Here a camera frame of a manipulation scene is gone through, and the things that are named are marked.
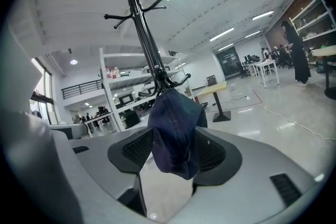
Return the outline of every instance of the brown wall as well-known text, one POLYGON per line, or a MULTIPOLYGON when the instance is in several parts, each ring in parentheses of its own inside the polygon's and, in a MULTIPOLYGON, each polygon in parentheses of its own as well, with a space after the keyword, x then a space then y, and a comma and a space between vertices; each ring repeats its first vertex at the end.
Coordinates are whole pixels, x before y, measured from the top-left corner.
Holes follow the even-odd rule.
POLYGON ((281 27, 281 23, 284 20, 287 20, 290 24, 289 17, 293 18, 297 14, 300 13, 301 8, 306 7, 312 0, 294 0, 293 3, 289 6, 289 8, 285 11, 283 16, 273 25, 273 27, 265 34, 267 41, 273 49, 274 46, 278 46, 282 44, 286 44, 287 41, 284 38, 284 31, 281 27))

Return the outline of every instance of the metal shelving unit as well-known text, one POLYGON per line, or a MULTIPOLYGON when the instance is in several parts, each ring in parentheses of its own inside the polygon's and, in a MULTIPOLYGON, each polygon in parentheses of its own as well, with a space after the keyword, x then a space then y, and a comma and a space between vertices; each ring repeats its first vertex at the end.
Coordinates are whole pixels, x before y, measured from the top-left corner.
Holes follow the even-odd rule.
MULTIPOLYGON (((106 74, 106 66, 108 67, 118 67, 119 70, 132 70, 141 69, 148 65, 144 54, 104 54, 103 49, 99 49, 100 54, 100 64, 101 64, 101 77, 104 85, 106 97, 108 104, 110 106, 110 111, 112 112, 113 122, 116 122, 117 130, 119 132, 124 131, 125 128, 122 124, 121 118, 119 116, 120 112, 127 109, 131 109, 137 105, 148 102, 155 99, 155 95, 151 97, 144 97, 139 101, 129 103, 119 109, 113 100, 112 92, 113 90, 124 89, 133 87, 140 84, 146 84, 153 81, 153 77, 150 73, 137 74, 133 76, 123 76, 116 79, 108 79, 106 74)), ((161 56, 162 62, 165 65, 170 64, 173 60, 178 59, 178 57, 172 56, 161 56)), ((183 71, 183 68, 177 70, 167 71, 168 77, 172 77, 178 72, 183 71)))
POLYGON ((307 41, 307 40, 314 39, 314 38, 317 38, 317 37, 320 37, 320 36, 323 36, 323 35, 327 35, 329 33, 332 33, 332 32, 336 31, 335 19, 334 19, 331 12, 332 12, 332 8, 327 7, 325 0, 312 0, 298 15, 296 15, 294 18, 289 18, 289 19, 290 19, 295 31, 297 32, 298 36, 300 36, 300 31, 301 30, 308 29, 309 27, 323 21, 324 19, 326 19, 328 17, 331 19, 333 29, 326 30, 322 33, 319 33, 319 34, 316 34, 314 36, 310 36, 310 37, 306 37, 306 38, 302 39, 303 41, 307 41), (303 19, 305 16, 307 16, 312 10, 314 10, 321 3, 323 4, 323 6, 325 8, 325 12, 322 13, 321 15, 319 15, 317 18, 313 19, 312 21, 306 23, 305 25, 296 28, 295 23, 294 23, 295 20, 303 19))

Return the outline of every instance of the black dress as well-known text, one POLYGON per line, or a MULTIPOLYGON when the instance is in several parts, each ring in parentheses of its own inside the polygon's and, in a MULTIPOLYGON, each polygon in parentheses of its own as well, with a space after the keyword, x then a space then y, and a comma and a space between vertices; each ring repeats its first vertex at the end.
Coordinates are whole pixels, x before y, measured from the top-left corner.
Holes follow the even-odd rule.
POLYGON ((292 46, 292 59, 295 68, 295 79, 306 83, 308 78, 311 77, 310 69, 303 51, 303 41, 296 33, 290 33, 287 36, 288 43, 293 43, 292 46))

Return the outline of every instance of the yellow table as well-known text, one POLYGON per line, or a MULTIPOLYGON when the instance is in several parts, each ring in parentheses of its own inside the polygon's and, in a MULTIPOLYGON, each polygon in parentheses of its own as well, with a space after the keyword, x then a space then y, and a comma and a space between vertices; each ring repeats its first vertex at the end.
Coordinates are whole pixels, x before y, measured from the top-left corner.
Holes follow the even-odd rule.
POLYGON ((212 122, 221 122, 221 121, 230 121, 231 120, 231 111, 223 112, 222 107, 221 107, 221 103, 219 102, 218 95, 217 95, 217 91, 222 91, 222 90, 226 89, 226 86, 227 86, 227 83, 226 83, 226 81, 224 81, 222 83, 204 88, 197 95, 197 96, 200 96, 200 95, 205 95, 205 94, 209 94, 209 93, 214 94, 216 104, 217 104, 217 107, 218 107, 218 113, 215 114, 212 122))
POLYGON ((329 66, 327 56, 336 55, 336 45, 325 47, 322 49, 312 50, 313 56, 323 57, 323 66, 326 75, 326 85, 324 94, 332 100, 336 100, 336 87, 329 87, 329 66))

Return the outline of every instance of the denim cap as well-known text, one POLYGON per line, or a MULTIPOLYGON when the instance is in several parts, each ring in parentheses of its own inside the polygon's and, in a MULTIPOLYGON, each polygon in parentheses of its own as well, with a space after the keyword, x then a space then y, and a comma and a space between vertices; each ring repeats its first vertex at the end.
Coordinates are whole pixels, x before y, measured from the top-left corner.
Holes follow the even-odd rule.
POLYGON ((195 127, 207 127, 203 106, 169 89, 155 99, 148 126, 154 127, 152 153, 159 170, 193 178, 199 169, 194 152, 195 127))

